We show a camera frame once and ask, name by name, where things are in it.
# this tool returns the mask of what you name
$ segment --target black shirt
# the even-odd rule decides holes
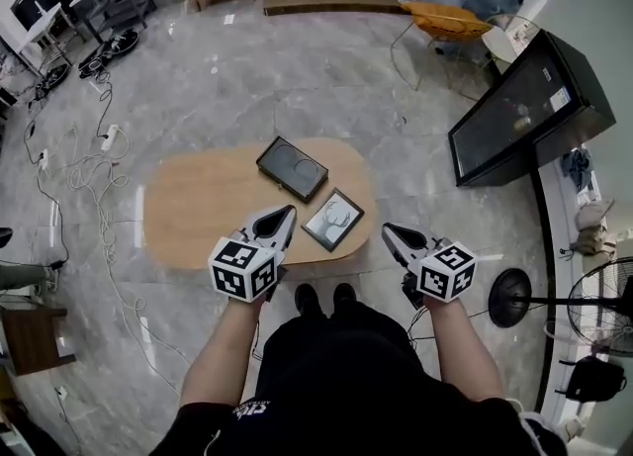
[[[339,448],[354,454],[539,454],[508,402],[471,402],[426,375],[414,352],[375,331],[336,324],[303,347],[267,345],[252,400],[236,409],[183,407],[152,454],[322,454]]]

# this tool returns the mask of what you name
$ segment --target wooden table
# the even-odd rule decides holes
[[[255,161],[266,143],[166,159],[145,191],[144,232],[150,254],[174,268],[206,269],[218,240],[240,227],[248,214],[286,204],[294,205],[298,215],[285,264],[339,259],[360,248],[369,238],[378,213],[362,156],[338,139],[313,137],[293,144],[329,169],[327,181],[308,204],[257,169]],[[334,187],[365,215],[328,252],[301,229],[301,223],[320,208]]]

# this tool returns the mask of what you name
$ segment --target chair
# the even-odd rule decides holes
[[[541,30],[527,18],[512,15],[493,15],[487,19],[493,27],[482,36],[482,41],[493,56],[512,64]]]
[[[458,43],[459,49],[454,63],[459,61],[463,42],[477,40],[493,27],[491,24],[479,20],[471,11],[458,8],[456,6],[442,6],[438,4],[414,2],[403,4],[402,7],[411,12],[412,21],[394,40],[390,47],[390,51],[394,69],[400,78],[402,78],[403,81],[415,91],[419,89],[419,84],[422,81],[422,74],[420,74],[417,84],[412,86],[400,72],[396,61],[394,60],[394,47],[396,46],[396,43],[407,33],[413,24],[431,36],[431,41],[427,45],[427,48],[436,47],[435,42],[438,41]],[[452,89],[450,73],[443,62],[442,67],[446,73],[448,88]],[[457,92],[469,99],[473,99],[470,96],[462,94],[461,88]]]

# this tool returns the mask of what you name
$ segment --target gray tiled floor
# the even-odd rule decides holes
[[[224,25],[227,13],[235,14],[232,25]],[[397,61],[411,81],[413,67],[423,71],[421,88],[412,92],[400,80],[389,44],[406,24],[400,16],[355,13],[267,18],[260,4],[248,0],[200,14],[177,6],[155,13],[139,47],[110,67],[115,95],[105,124],[118,124],[132,142],[116,168],[129,176],[128,184],[111,189],[102,202],[116,237],[112,276],[127,303],[136,297],[146,300],[142,315],[150,329],[187,359],[193,360],[204,345],[226,300],[209,289],[208,272],[172,270],[148,256],[136,209],[139,188],[161,159],[176,152],[268,141],[276,134],[342,138],[371,168],[381,222],[430,226],[497,257],[481,263],[477,284],[464,297],[470,313],[486,307],[493,279],[508,266],[524,268],[534,291],[544,291],[543,246],[529,180],[502,188],[455,188],[446,133],[472,102],[446,88],[442,69],[413,30]],[[98,151],[94,132],[102,110],[98,92],[73,71],[39,115],[29,140],[32,152],[55,149],[72,126],[78,130],[79,155]],[[63,254],[60,222],[51,214],[50,201],[38,193],[22,143],[26,123],[18,117],[9,124],[0,159],[1,225],[15,230],[1,257],[25,261],[33,255],[35,261],[51,261]],[[117,148],[122,144],[118,140]],[[68,162],[73,148],[73,136],[65,138],[51,170]],[[102,166],[95,174],[99,190],[106,186],[106,171]],[[92,195],[86,189],[69,190],[64,173],[43,184],[63,211],[70,261],[55,298],[68,307],[78,362],[20,378],[17,388],[35,420],[69,451],[76,442],[59,418],[52,385],[68,391],[65,408],[84,454],[145,454],[167,429],[177,397],[148,368],[128,335],[108,277]],[[381,241],[377,223],[354,256],[291,269],[273,303],[264,308],[259,346],[295,314],[292,294],[302,280],[315,284],[327,311],[335,285],[349,281],[361,300],[408,326],[414,311],[400,292],[403,273]],[[143,342],[134,313],[126,310],[126,316]],[[540,379],[544,317],[530,312],[513,330],[495,328],[487,316],[474,319],[497,360],[507,394],[527,407],[534,405]],[[414,329],[418,336],[431,332],[428,319]],[[156,342],[143,347],[160,372],[180,387],[186,363]],[[432,340],[417,350],[429,373],[438,376]],[[258,362],[252,361],[247,394],[257,370]]]

